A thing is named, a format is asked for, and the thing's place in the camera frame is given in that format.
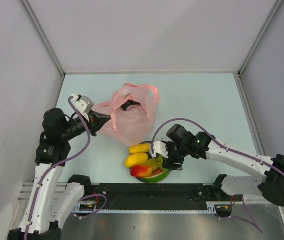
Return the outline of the red orange fake mango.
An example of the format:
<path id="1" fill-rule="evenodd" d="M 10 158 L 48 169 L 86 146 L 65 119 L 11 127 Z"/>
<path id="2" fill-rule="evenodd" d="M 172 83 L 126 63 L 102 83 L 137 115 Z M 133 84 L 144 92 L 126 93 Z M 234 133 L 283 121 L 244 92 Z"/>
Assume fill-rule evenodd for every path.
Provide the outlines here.
<path id="1" fill-rule="evenodd" d="M 150 165 L 135 165 L 130 168 L 130 175 L 135 178 L 146 178 L 153 173 L 153 167 Z"/>

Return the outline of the yellow fake mango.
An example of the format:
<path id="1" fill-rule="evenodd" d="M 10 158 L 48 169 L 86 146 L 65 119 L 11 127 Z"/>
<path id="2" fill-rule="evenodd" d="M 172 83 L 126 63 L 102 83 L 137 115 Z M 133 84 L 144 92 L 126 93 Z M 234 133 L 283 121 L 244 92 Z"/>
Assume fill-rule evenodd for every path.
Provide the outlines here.
<path id="1" fill-rule="evenodd" d="M 133 166 L 136 165 L 143 165 L 145 164 L 149 159 L 149 156 L 147 153 L 134 153 L 134 154 L 130 154 L 126 160 L 125 160 L 125 167 L 126 168 L 131 168 Z"/>

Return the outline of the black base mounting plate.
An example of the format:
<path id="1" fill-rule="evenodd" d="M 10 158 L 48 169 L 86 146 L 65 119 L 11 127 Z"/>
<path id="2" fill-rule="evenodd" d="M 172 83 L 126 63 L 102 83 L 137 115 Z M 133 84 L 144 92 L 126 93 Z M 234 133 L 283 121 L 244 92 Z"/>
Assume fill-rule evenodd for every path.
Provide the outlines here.
<path id="1" fill-rule="evenodd" d="M 207 204 L 240 203 L 240 195 L 228 196 L 211 184 L 201 183 L 100 183 L 92 194 L 106 196 L 104 211 L 199 211 Z"/>

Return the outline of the aluminium frame rail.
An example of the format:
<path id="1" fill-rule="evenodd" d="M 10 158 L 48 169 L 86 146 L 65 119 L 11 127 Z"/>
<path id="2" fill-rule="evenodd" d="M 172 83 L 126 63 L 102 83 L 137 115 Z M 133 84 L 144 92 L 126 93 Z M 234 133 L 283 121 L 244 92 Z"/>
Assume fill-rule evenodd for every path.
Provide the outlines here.
<path id="1" fill-rule="evenodd" d="M 22 9 L 26 13 L 31 25 L 33 26 L 37 36 L 39 37 L 42 45 L 44 46 L 44 49 L 46 50 L 48 56 L 52 60 L 56 70 L 58 71 L 59 75 L 62 79 L 65 78 L 66 73 L 63 70 L 63 67 L 56 55 L 56 52 L 54 51 L 54 48 L 52 47 L 49 38 L 47 34 L 44 31 L 44 28 L 42 27 L 35 11 L 32 8 L 32 5 L 28 0 L 19 0 L 19 3 L 21 4 Z"/>

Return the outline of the yellow fake banana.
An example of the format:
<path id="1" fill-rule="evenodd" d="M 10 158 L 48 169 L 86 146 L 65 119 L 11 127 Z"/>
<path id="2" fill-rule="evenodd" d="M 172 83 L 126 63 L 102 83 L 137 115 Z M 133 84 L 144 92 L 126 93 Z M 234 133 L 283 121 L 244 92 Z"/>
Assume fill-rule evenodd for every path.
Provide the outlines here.
<path id="1" fill-rule="evenodd" d="M 150 143 L 141 143 L 138 145 L 130 146 L 128 149 L 128 152 L 132 154 L 138 154 L 138 153 L 149 153 L 150 152 Z"/>

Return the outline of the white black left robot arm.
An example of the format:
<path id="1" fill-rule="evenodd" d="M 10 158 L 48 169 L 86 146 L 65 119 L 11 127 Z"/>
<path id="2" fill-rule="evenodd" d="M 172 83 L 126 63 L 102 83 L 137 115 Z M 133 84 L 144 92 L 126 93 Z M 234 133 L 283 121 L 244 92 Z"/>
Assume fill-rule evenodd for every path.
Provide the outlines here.
<path id="1" fill-rule="evenodd" d="M 79 201 L 94 198 L 102 204 L 96 214 L 107 204 L 103 194 L 95 194 L 90 177 L 73 175 L 56 204 L 52 204 L 58 180 L 66 162 L 80 156 L 68 157 L 70 140 L 87 133 L 94 137 L 111 120 L 111 116 L 90 110 L 88 117 L 66 118 L 59 108 L 48 110 L 44 116 L 43 133 L 36 150 L 35 178 L 24 217 L 18 228 L 8 233 L 9 240 L 60 240 L 63 226 Z"/>

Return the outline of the blue ceramic plate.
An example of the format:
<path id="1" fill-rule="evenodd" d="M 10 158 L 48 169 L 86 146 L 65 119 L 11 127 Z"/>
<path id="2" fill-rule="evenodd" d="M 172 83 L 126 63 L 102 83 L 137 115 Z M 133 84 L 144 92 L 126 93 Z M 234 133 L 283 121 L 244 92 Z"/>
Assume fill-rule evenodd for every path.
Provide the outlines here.
<path id="1" fill-rule="evenodd" d="M 170 171 L 162 169 L 160 156 L 152 157 L 150 145 L 151 141 L 144 141 L 129 147 L 130 175 L 142 183 L 156 184 L 165 180 Z"/>

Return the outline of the yellow fake starfruit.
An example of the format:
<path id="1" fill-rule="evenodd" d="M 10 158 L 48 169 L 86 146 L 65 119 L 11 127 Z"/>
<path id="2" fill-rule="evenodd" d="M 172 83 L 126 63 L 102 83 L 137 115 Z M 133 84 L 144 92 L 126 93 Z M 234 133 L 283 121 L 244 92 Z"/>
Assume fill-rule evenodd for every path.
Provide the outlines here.
<path id="1" fill-rule="evenodd" d="M 144 165 L 152 167 L 153 171 L 155 171 L 159 168 L 159 162 L 158 162 L 157 158 L 151 158 L 151 159 L 147 160 Z"/>

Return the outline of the pink plastic bag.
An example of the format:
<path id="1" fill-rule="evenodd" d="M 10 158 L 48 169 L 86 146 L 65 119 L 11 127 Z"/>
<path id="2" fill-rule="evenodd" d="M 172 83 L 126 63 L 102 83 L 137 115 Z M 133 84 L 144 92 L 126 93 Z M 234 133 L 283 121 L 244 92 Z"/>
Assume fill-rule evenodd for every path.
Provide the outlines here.
<path id="1" fill-rule="evenodd" d="M 123 111 L 121 105 L 128 100 L 140 106 Z M 127 145 L 138 145 L 153 127 L 155 112 L 160 101 L 158 88 L 150 84 L 135 85 L 126 83 L 116 91 L 111 100 L 93 107 L 95 112 L 111 116 L 100 132 Z"/>

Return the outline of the red fake watermelon slice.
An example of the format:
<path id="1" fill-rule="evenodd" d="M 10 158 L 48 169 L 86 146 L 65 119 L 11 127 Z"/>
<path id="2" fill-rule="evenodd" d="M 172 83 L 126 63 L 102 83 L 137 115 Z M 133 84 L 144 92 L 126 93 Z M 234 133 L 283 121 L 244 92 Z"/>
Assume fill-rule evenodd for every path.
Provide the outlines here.
<path id="1" fill-rule="evenodd" d="M 157 184 L 165 180 L 169 175 L 170 171 L 158 168 L 157 170 L 153 171 L 150 176 L 136 179 L 146 184 Z"/>

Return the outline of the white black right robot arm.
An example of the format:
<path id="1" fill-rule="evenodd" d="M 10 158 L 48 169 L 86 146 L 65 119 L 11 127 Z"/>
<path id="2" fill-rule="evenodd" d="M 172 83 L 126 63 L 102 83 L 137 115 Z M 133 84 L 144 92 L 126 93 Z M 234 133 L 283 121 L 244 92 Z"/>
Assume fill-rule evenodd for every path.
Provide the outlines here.
<path id="1" fill-rule="evenodd" d="M 219 142 L 207 132 L 200 131 L 193 135 L 179 124 L 175 124 L 166 135 L 169 141 L 156 141 L 150 149 L 152 156 L 162 156 L 162 168 L 181 171 L 187 156 L 222 163 L 247 176 L 220 174 L 212 188 L 217 200 L 253 195 L 284 207 L 284 155 L 270 157 L 243 152 Z"/>

